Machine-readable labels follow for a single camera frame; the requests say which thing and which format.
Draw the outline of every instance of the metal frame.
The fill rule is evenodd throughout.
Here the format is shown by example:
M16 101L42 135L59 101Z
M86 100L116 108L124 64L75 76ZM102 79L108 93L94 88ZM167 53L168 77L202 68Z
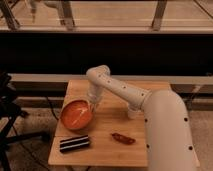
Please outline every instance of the metal frame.
M155 11L155 16L152 22L152 29L154 31L159 31L161 28L162 20L163 20L163 15L166 9L167 5L167 0L159 0L156 11Z
M0 0L0 9L5 17L8 28L11 30L18 30L20 28L20 24L15 19L6 0Z
M44 4L48 7L56 8L61 24L65 25L67 30L73 30L75 23L69 1L44 1Z

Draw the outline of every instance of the floor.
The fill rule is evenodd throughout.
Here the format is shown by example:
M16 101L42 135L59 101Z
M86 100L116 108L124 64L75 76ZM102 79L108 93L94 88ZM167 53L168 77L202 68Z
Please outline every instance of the floor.
M202 110L197 109L189 112L191 120L191 130L194 141L195 150L200 160L200 171L213 170L213 111L212 100L208 103L202 103ZM23 108L29 113L27 118L19 117L15 123L15 129L18 134L33 131L45 130L50 133L50 142L42 142L40 139L32 139L16 143L10 146L7 153L10 166L13 171L45 171L54 169L47 164L52 137L56 129L57 121L53 117L50 108ZM55 108L54 112L59 116L60 108ZM6 119L1 119L0 128L4 126ZM91 167L90 171L142 171L140 168L106 168Z

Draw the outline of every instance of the cable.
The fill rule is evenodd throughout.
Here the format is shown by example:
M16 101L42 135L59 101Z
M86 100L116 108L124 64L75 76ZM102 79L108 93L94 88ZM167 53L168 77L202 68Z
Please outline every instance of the cable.
M210 12L209 11L207 11L206 9L205 9L205 7L203 6L203 5L201 5L201 3L200 2L198 2L198 0L194 0L194 2L211 18L211 19L213 19L213 15L211 15L210 14Z
M200 92L201 88L203 88L203 86L204 85L195 85L190 96L186 99L185 103L186 103L189 111L192 110L192 102L195 99L195 97L197 96L197 94Z
M46 99L47 99L47 102L49 103L49 106L50 106L52 115L53 115L54 118L58 121L58 117L57 117L56 114L55 114L55 111L54 111L53 104L52 104L51 100L50 100L47 96L46 96Z
M13 130L14 130L14 132L15 132L15 135L18 136L18 135L19 135L19 134L18 134L18 131L16 130L16 128L15 128L14 126L13 126ZM33 153L22 143L22 141L20 141L19 143L20 143L20 145L22 146L22 148L31 156L31 158L32 158L38 165L40 165L41 167L43 167L43 168L46 169L47 171L50 171L49 168L47 168L44 164L42 164L42 163L40 162L40 160L39 160L36 156L33 155Z

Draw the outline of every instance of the metal pole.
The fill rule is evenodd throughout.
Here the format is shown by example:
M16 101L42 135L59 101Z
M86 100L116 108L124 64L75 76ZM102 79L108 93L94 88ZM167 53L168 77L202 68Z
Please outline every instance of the metal pole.
M15 19L6 0L0 0L0 9L2 10L2 13L5 17L8 28L11 30L18 30L20 27L20 24Z

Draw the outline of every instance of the striped object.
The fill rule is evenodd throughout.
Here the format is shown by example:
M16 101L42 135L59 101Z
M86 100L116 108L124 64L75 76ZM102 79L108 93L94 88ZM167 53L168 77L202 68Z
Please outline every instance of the striped object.
M90 146L90 140L88 135L81 137L69 138L60 141L60 152L65 153Z

